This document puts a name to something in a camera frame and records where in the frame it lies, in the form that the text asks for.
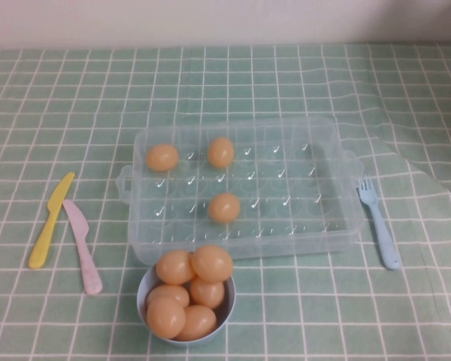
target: knife handle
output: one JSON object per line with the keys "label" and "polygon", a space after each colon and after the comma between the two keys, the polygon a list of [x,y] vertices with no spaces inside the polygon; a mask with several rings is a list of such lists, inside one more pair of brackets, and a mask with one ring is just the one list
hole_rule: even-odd
{"label": "knife handle", "polygon": [[85,238],[76,239],[78,256],[80,258],[80,269],[82,270],[83,288],[87,295],[96,295],[102,291],[102,281],[98,274],[95,263],[90,255]]}
{"label": "knife handle", "polygon": [[38,240],[30,253],[29,268],[40,268],[47,260],[47,254],[50,248],[50,242],[52,241],[53,230],[55,229],[57,218],[59,217],[59,212],[60,208],[58,211],[50,212],[47,222],[45,223],[45,226],[38,236]]}

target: white wall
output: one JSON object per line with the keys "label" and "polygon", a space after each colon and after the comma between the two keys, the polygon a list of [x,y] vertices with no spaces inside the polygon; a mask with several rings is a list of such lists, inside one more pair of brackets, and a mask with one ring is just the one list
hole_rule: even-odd
{"label": "white wall", "polygon": [[0,48],[451,40],[451,0],[0,0]]}

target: clear plastic tray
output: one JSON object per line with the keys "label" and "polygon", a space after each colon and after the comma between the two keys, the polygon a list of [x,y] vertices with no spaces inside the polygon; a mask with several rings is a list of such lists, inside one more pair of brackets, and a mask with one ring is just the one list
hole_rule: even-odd
{"label": "clear plastic tray", "polygon": [[[209,143],[220,136],[235,145],[235,160],[225,170],[207,161]],[[144,161],[163,143],[180,154],[165,174]],[[362,172],[354,154],[341,148],[332,122],[305,117],[145,129],[117,187],[130,204],[129,241],[152,265],[165,252],[205,243],[228,249],[235,259],[344,250],[364,222],[356,192]],[[223,192],[241,201],[240,216],[227,225],[207,215],[210,200]]]}

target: tray handle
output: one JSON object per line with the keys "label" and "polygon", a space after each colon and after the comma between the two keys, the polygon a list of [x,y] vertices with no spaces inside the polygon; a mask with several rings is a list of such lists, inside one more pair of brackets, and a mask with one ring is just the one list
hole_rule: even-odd
{"label": "tray handle", "polygon": [[351,150],[344,151],[346,157],[346,166],[351,173],[351,184],[357,188],[362,184],[364,178],[364,164]]}
{"label": "tray handle", "polygon": [[130,204],[130,190],[126,190],[126,181],[130,178],[132,178],[132,166],[125,165],[122,167],[119,176],[115,180],[115,185],[119,190],[120,200],[128,205]]}

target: pink plastic knife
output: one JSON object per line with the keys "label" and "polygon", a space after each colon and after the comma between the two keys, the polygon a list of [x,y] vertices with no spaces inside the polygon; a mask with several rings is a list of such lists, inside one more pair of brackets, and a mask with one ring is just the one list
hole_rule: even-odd
{"label": "pink plastic knife", "polygon": [[77,243],[82,268],[83,288],[86,294],[96,295],[102,291],[102,281],[85,242],[85,237],[89,233],[89,224],[82,211],[72,201],[66,199],[63,201],[63,207],[67,212],[68,220],[74,231],[75,243]]}

